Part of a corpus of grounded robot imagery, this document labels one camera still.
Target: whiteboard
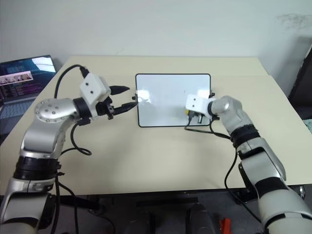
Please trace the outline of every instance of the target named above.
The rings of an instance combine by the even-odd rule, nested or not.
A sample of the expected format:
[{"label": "whiteboard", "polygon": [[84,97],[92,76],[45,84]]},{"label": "whiteboard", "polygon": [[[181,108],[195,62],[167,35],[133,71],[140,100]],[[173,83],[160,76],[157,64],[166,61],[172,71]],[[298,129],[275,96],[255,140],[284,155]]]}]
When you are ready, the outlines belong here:
[{"label": "whiteboard", "polygon": [[[140,127],[185,126],[188,116],[185,103],[188,94],[208,98],[211,90],[209,74],[137,74],[136,94]],[[208,125],[193,118],[191,126]]]}]

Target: table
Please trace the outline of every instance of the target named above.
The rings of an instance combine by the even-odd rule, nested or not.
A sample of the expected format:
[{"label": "table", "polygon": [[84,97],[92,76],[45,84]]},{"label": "table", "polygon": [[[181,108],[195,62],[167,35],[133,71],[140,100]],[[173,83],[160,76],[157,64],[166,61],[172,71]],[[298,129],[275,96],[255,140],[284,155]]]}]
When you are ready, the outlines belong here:
[{"label": "table", "polygon": [[[287,183],[312,183],[312,135],[257,58],[73,56],[0,147],[1,194],[13,174],[34,105],[51,98],[61,72],[76,63],[103,76],[109,85],[131,88],[112,96],[115,107],[131,101],[137,73],[211,74],[217,97],[230,95],[243,103],[261,136],[283,162]],[[79,69],[69,72],[61,82],[58,97],[78,97],[81,82]],[[214,123],[214,128],[226,133],[220,121]],[[234,148],[226,139],[185,131],[183,127],[140,128],[136,109],[112,120],[103,116],[78,127],[75,139],[80,147],[93,152],[92,156],[85,156],[71,151],[60,158],[61,171],[65,172],[60,181],[77,195],[222,189],[234,159]],[[69,147],[68,131],[64,149]],[[228,184],[232,188],[244,187],[237,166]]]}]

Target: laptop screen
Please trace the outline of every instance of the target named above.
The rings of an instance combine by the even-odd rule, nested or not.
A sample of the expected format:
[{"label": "laptop screen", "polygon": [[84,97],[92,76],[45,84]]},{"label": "laptop screen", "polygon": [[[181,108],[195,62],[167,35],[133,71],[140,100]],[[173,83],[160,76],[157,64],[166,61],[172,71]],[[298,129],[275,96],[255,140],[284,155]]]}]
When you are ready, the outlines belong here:
[{"label": "laptop screen", "polygon": [[1,98],[12,101],[36,97],[55,74],[49,55],[0,63]]}]

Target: laptop keyboard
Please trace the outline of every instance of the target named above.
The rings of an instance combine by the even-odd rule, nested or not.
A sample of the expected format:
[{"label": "laptop keyboard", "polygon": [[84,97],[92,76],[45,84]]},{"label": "laptop keyboard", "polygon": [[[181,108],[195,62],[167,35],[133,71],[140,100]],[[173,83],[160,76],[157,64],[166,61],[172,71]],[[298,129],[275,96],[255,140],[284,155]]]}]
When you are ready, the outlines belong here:
[{"label": "laptop keyboard", "polygon": [[15,116],[22,116],[27,111],[27,109],[30,107],[32,103],[33,103],[33,100],[16,103],[16,104],[5,105],[3,107],[3,111],[1,113],[0,119],[10,118],[10,117],[15,117]]}]

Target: black wire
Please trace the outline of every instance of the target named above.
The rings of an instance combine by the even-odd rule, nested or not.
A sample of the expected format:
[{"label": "black wire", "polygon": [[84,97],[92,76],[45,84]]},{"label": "black wire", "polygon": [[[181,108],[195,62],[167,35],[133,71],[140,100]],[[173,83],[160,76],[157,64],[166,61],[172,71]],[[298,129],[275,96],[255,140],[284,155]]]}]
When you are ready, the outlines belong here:
[{"label": "black wire", "polygon": [[226,173],[226,176],[224,178],[224,186],[226,188],[226,190],[231,194],[231,196],[236,199],[239,203],[241,203],[243,205],[243,207],[258,221],[261,223],[261,220],[248,208],[248,206],[241,200],[239,199],[238,196],[236,196],[228,187],[228,184],[227,184],[227,180],[228,180],[228,177],[233,169],[233,167],[235,166],[236,164],[236,161],[237,161],[237,152],[235,153],[235,158],[234,158],[234,161],[229,169],[229,171]]},{"label": "black wire", "polygon": [[215,131],[212,130],[212,123],[213,121],[215,121],[215,119],[212,119],[210,124],[209,124],[209,128],[210,128],[210,132],[209,131],[204,131],[204,130],[199,130],[199,129],[194,129],[194,128],[188,128],[191,124],[191,120],[192,118],[189,118],[189,122],[186,126],[184,126],[184,129],[187,130],[187,131],[191,131],[191,132],[197,132],[197,133],[207,133],[207,134],[214,134],[216,135],[217,137],[221,137],[221,138],[225,138],[225,139],[230,139],[229,136],[223,134],[223,133],[217,133]]},{"label": "black wire", "polygon": [[70,70],[72,70],[73,68],[75,67],[79,67],[79,68],[83,68],[83,66],[79,65],[79,64],[74,64],[70,67],[68,67],[65,71],[62,72],[62,74],[59,76],[58,78],[58,81],[57,81],[57,84],[55,86],[55,91],[54,91],[54,98],[57,98],[58,97],[58,91],[59,91],[59,85],[60,85],[60,82],[62,81],[64,75],[66,75],[67,72],[69,72]]},{"label": "black wire", "polygon": [[71,196],[74,199],[74,216],[75,216],[75,229],[76,229],[76,234],[79,234],[79,226],[78,226],[78,213],[77,213],[77,202],[76,202],[76,195],[72,190],[70,190],[68,187],[63,185],[61,182],[59,182],[59,186],[68,191]]},{"label": "black wire", "polygon": [[74,140],[74,131],[75,131],[75,129],[76,129],[78,126],[79,126],[79,125],[76,123],[76,124],[73,126],[72,130],[70,131],[70,140],[71,140],[71,142],[72,142],[72,144],[73,144],[74,147],[73,147],[73,148],[70,148],[70,149],[67,149],[67,150],[64,150],[64,151],[62,152],[62,154],[65,153],[65,152],[68,152],[68,151],[70,151],[70,150],[78,150],[80,153],[82,153],[82,154],[84,154],[84,155],[90,156],[90,155],[92,155],[92,152],[91,152],[90,150],[81,148],[81,147],[77,146],[77,144],[75,143],[75,140]]},{"label": "black wire", "polygon": [[[231,139],[229,136],[225,135],[225,134],[222,134],[222,133],[217,133],[213,130],[213,127],[212,127],[212,123],[215,121],[215,118],[212,119],[212,121],[210,122],[209,124],[209,128],[210,128],[210,132],[209,131],[203,131],[203,130],[198,130],[198,129],[190,129],[188,128],[188,126],[190,125],[191,123],[191,120],[192,118],[189,117],[189,122],[188,124],[184,127],[185,130],[188,130],[188,131],[192,131],[192,132],[198,132],[198,133],[208,133],[208,134],[214,134],[215,136],[217,137],[221,137],[221,138],[225,138],[225,139]],[[226,190],[230,193],[230,195],[236,199],[239,203],[241,203],[241,205],[258,221],[261,223],[261,220],[248,208],[248,206],[241,200],[239,199],[238,196],[236,196],[228,187],[227,185],[227,180],[228,180],[228,177],[229,177],[229,174],[231,173],[233,167],[235,166],[236,164],[236,161],[237,161],[237,152],[235,152],[235,158],[234,158],[234,161],[229,169],[229,171],[227,172],[225,178],[224,178],[224,185],[225,185],[225,188]]]},{"label": "black wire", "polygon": [[59,178],[58,176],[55,177],[55,190],[57,194],[57,200],[56,200],[56,208],[55,208],[55,215],[54,215],[54,221],[51,229],[51,234],[55,233],[55,230],[58,225],[58,220],[59,220],[59,206],[60,206],[60,195],[59,195]]},{"label": "black wire", "polygon": [[[83,73],[82,75],[84,76],[84,72],[87,74],[89,71],[87,69],[85,69],[83,66],[79,65],[79,64],[74,64],[70,67],[68,67],[64,72],[62,72],[62,74],[59,76],[58,78],[58,81],[57,81],[57,84],[55,86],[55,91],[54,91],[54,98],[57,98],[58,97],[58,91],[59,91],[59,85],[60,85],[60,82],[62,81],[64,75],[66,75],[67,72],[69,72],[70,70],[72,70],[73,68],[75,67],[79,67],[80,68],[80,71]],[[78,124],[76,123],[73,127],[72,127],[72,130],[70,132],[70,139],[71,139],[71,142],[72,142],[72,145],[74,146],[73,148],[69,148],[69,149],[66,149],[64,151],[61,152],[60,155],[68,152],[68,151],[71,151],[71,150],[78,150],[80,153],[84,154],[84,155],[88,155],[90,156],[92,154],[92,152],[88,149],[84,149],[84,148],[81,148],[81,147],[78,147],[77,144],[75,143],[75,140],[74,140],[74,132],[75,132],[75,129],[77,128]],[[78,234],[79,233],[79,230],[78,230],[78,214],[77,214],[77,204],[76,204],[76,196],[75,194],[73,193],[73,191],[71,191],[69,188],[67,188],[65,185],[61,184],[59,182],[59,179],[58,179],[58,175],[55,177],[55,188],[56,188],[56,197],[57,197],[57,201],[56,201],[56,212],[55,212],[55,217],[54,217],[54,222],[53,222],[53,226],[52,226],[52,229],[51,229],[51,234],[54,234],[55,233],[55,230],[56,230],[56,227],[58,225],[58,220],[59,220],[59,206],[60,206],[60,193],[59,193],[59,187],[62,187],[64,188],[65,190],[67,190],[74,198],[74,213],[75,213],[75,227],[76,227],[76,233]]]},{"label": "black wire", "polygon": [[94,215],[94,216],[97,216],[97,217],[106,219],[106,220],[112,225],[112,227],[113,227],[113,229],[114,229],[113,234],[116,233],[116,227],[115,227],[114,223],[112,222],[112,220],[110,220],[108,217],[95,214],[95,213],[93,213],[93,212],[90,211],[90,210],[87,210],[87,212],[90,213],[90,214],[92,214],[92,215]]}]

